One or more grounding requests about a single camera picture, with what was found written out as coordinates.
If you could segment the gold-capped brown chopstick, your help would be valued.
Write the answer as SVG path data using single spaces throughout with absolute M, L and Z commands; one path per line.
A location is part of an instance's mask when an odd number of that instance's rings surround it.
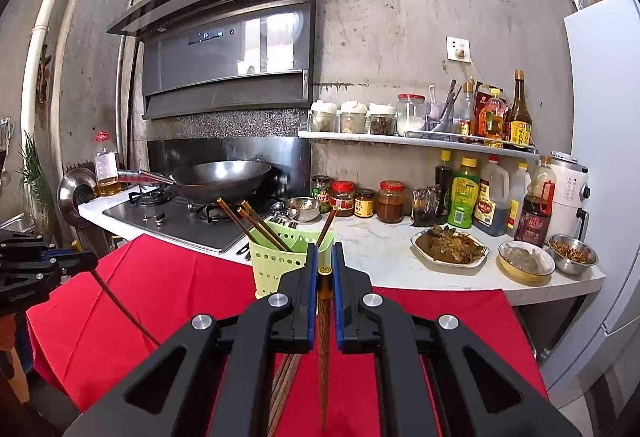
M 332 269 L 318 269 L 318 353 L 319 353 L 319 409 L 320 427 L 326 428 L 329 402 L 329 354 L 332 317 L 333 278 Z

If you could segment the white kitchen appliance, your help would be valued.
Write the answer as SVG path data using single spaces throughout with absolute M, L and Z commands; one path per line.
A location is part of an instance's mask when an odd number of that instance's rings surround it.
M 585 210 L 591 190 L 588 168 L 570 154 L 552 151 L 550 167 L 555 175 L 555 191 L 547 237 L 567 235 L 582 241 L 585 238 L 589 212 Z

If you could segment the dark brown chopstick bundle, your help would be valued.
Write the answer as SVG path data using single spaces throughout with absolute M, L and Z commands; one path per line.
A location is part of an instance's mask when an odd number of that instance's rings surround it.
M 301 355 L 285 355 L 277 368 L 276 375 L 272 382 L 268 417 L 268 437 L 272 437 L 276 433 L 301 357 Z

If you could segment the green plastic utensil holder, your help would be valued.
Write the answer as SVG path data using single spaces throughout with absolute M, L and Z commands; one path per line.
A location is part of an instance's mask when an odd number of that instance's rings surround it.
M 256 228 L 250 230 L 254 238 L 250 242 L 250 262 L 257 299 L 276 293 L 282 275 L 305 266 L 307 246 L 316 243 L 320 235 L 319 231 L 292 229 L 271 221 L 267 221 L 267 225 L 291 249 L 291 253 L 277 249 Z

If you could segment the red tablecloth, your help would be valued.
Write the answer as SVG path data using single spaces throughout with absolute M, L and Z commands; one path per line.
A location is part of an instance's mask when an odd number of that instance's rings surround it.
M 166 341 L 199 313 L 224 319 L 255 299 L 247 265 L 189 251 L 141 235 L 105 256 L 98 271 L 154 337 Z M 541 394 L 547 390 L 529 343 L 501 291 L 386 289 L 408 313 L 458 317 Z M 85 411 L 152 353 L 154 346 L 117 309 L 88 273 L 55 290 L 27 313 L 36 371 Z M 372 356 L 330 349 L 328 418 L 318 413 L 318 355 L 300 360 L 282 412 L 280 436 L 376 436 L 378 399 Z

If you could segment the plate of brown food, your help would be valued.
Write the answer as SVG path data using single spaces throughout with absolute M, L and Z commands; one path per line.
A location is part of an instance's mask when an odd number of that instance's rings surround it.
M 448 268 L 472 269 L 486 261 L 489 249 L 472 235 L 448 226 L 434 226 L 413 235 L 411 245 L 430 263 Z

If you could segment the small yellow label jar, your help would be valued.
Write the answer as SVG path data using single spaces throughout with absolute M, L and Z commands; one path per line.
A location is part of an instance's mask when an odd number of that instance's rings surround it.
M 372 218 L 374 215 L 376 192 L 360 188 L 355 193 L 354 214 L 358 218 Z

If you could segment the brown sauce jar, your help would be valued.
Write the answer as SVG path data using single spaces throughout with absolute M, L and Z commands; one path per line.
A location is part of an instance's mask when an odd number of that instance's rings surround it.
M 380 182 L 375 212 L 382 223 L 400 223 L 404 218 L 406 186 L 396 180 Z

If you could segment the gas stove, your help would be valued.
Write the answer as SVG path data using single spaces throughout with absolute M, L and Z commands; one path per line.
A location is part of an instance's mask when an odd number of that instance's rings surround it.
M 186 242 L 224 253 L 244 237 L 216 201 L 196 203 L 161 184 L 134 186 L 126 200 L 104 210 L 107 217 L 145 232 L 163 235 L 171 241 Z

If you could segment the cooking oil bottle red cap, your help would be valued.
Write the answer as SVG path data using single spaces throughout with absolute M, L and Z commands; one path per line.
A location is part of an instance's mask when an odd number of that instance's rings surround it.
M 119 155 L 108 131 L 99 131 L 94 136 L 96 155 L 96 192 L 99 196 L 112 196 L 122 191 L 122 183 L 118 179 Z

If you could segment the reddish brown chopstick pair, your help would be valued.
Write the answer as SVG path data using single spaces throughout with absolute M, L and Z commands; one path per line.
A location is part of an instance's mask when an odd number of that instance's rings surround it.
M 217 205 L 227 214 L 232 220 L 232 223 L 236 224 L 244 235 L 250 239 L 251 242 L 256 243 L 256 239 L 250 234 L 250 230 L 244 226 L 241 218 L 244 218 L 254 230 L 259 232 L 269 243 L 271 243 L 276 249 L 282 252 L 291 253 L 290 249 L 274 232 L 267 223 L 262 220 L 262 217 L 257 215 L 253 207 L 247 201 L 242 201 L 240 206 L 236 209 L 236 212 L 232 212 L 231 207 L 224 201 L 222 197 L 217 198 Z

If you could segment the steel wok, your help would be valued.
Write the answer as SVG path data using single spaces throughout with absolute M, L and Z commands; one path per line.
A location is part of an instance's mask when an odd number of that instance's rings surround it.
M 119 182 L 157 183 L 170 186 L 175 194 L 193 203 L 239 202 L 256 191 L 269 174 L 271 166 L 254 160 L 221 160 L 186 166 L 169 177 L 147 170 L 120 170 Z

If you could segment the white jug bottle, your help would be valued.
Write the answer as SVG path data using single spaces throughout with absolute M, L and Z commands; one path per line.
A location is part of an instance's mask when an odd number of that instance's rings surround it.
M 480 189 L 473 212 L 473 225 L 492 237 L 506 233 L 509 215 L 509 173 L 491 155 L 480 171 Z

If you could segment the green label bottle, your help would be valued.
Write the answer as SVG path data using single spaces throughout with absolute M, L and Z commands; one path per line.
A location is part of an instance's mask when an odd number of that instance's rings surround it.
M 463 157 L 451 181 L 448 214 L 448 223 L 451 226 L 461 229 L 469 229 L 472 226 L 478 192 L 480 192 L 480 175 L 477 171 L 477 159 Z

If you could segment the yellow bowl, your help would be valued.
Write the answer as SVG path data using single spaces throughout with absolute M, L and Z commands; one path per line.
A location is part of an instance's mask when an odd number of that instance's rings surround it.
M 555 272 L 555 262 L 544 249 L 522 241 L 503 242 L 497 264 L 509 278 L 525 285 L 547 283 Z

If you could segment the dark soy sauce bottle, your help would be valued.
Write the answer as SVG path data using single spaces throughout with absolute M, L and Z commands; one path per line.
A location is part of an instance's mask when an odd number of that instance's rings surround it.
M 443 225 L 447 222 L 450 209 L 450 193 L 454 168 L 451 164 L 451 152 L 440 151 L 440 161 L 435 167 L 435 186 L 437 188 L 436 223 Z

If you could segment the red label dark bottle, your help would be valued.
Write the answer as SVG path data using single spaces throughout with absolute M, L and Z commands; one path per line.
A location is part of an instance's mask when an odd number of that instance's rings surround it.
M 552 215 L 556 177 L 552 157 L 543 155 L 524 196 L 520 221 L 514 239 L 544 246 Z

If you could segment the steel bowl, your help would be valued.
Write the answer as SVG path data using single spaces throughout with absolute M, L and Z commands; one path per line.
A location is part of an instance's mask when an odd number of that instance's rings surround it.
M 568 235 L 551 235 L 547 246 L 556 270 L 569 277 L 581 277 L 599 261 L 589 245 Z

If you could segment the glass jar red lid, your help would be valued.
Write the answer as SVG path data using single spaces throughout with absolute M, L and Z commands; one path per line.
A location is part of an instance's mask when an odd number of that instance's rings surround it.
M 426 103 L 423 94 L 399 93 L 396 103 L 396 130 L 400 137 L 424 131 Z

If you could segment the tall brown sauce bottle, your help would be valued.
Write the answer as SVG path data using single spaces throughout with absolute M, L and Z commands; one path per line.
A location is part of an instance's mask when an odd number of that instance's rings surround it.
M 514 99 L 506 113 L 503 131 L 503 139 L 517 145 L 529 145 L 533 130 L 533 119 L 526 105 L 524 79 L 523 71 L 514 71 Z

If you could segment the grey range hood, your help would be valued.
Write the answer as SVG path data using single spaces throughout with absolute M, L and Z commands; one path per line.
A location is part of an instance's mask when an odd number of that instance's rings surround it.
M 309 108 L 316 0 L 142 0 L 113 35 L 143 45 L 143 116 Z

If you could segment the white refrigerator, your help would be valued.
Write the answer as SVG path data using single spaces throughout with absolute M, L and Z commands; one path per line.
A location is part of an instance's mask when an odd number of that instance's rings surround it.
M 639 328 L 639 1 L 602 0 L 565 29 L 572 153 L 591 188 L 586 242 L 605 279 L 541 367 L 558 407 L 588 391 Z

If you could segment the wall shelf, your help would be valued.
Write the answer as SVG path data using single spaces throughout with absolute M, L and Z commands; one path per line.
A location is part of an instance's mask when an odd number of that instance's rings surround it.
M 477 143 L 464 143 L 449 140 L 406 138 L 398 136 L 379 136 L 378 134 L 342 134 L 341 132 L 304 131 L 297 133 L 300 139 L 318 142 L 352 142 L 352 143 L 376 143 L 389 145 L 423 146 L 423 148 L 444 149 L 470 153 L 482 153 L 497 155 L 498 157 L 515 157 L 519 160 L 539 160 L 536 152 L 511 150 L 506 148 L 494 148 Z

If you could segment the wall socket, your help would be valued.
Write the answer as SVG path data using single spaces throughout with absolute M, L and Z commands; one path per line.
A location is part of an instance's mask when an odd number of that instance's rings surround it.
M 470 64 L 472 62 L 471 44 L 467 39 L 447 36 L 446 53 L 448 61 L 465 64 Z

